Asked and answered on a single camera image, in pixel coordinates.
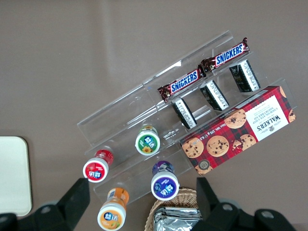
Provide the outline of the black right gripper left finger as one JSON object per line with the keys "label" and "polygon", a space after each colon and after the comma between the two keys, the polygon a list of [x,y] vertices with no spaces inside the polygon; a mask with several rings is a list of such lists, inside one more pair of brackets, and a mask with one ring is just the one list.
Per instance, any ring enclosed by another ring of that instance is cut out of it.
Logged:
{"label": "black right gripper left finger", "polygon": [[89,204],[89,182],[86,178],[79,178],[54,205],[42,206],[23,219],[18,219],[14,213],[2,213],[0,229],[2,231],[72,231]]}

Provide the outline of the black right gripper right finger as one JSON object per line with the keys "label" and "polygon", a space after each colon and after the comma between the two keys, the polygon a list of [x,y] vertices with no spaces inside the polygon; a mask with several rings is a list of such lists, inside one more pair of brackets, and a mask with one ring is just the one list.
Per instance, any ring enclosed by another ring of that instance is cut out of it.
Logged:
{"label": "black right gripper right finger", "polygon": [[220,202],[205,177],[196,180],[196,197],[202,220],[193,231],[294,231],[294,226],[280,212],[258,209],[247,214],[234,204]]}

